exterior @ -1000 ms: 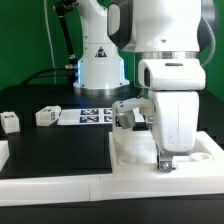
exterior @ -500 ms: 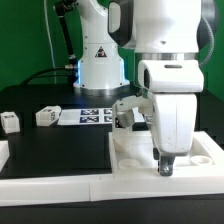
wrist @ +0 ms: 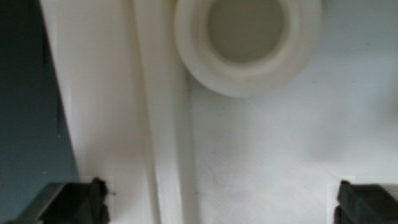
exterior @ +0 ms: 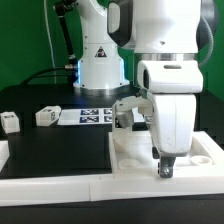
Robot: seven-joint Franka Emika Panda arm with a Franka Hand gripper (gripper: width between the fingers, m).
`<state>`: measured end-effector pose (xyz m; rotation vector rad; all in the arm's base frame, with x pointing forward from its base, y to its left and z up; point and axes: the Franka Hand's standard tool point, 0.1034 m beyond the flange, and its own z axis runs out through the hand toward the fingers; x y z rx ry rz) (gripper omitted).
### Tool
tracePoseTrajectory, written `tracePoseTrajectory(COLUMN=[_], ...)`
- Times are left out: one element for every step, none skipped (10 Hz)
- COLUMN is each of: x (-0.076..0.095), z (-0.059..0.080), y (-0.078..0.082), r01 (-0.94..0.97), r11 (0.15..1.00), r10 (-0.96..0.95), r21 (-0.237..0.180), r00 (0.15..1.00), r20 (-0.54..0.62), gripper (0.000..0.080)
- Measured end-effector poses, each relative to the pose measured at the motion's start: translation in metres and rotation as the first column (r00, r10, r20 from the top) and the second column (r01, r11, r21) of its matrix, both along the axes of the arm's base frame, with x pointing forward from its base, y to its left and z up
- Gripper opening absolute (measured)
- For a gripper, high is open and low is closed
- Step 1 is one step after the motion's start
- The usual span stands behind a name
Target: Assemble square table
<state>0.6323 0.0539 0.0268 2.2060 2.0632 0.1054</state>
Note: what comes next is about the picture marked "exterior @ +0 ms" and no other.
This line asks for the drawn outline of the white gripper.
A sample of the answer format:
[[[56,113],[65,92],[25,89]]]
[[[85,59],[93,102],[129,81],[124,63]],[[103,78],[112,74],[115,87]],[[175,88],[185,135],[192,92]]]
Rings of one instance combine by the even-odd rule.
[[[191,147],[196,114],[195,93],[203,87],[203,76],[195,60],[141,60],[137,80],[152,103],[150,125],[152,142],[161,156],[158,174],[173,176],[178,156],[185,156]]]

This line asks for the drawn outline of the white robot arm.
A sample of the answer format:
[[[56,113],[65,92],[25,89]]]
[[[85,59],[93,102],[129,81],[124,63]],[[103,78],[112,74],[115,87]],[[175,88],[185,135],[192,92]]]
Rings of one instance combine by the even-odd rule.
[[[173,176],[178,157],[191,148],[196,114],[195,95],[203,89],[198,33],[208,25],[205,14],[214,0],[110,0],[107,32],[120,47],[141,57],[137,64],[140,92],[116,101],[113,139],[132,133],[133,110],[145,118],[158,174]]]

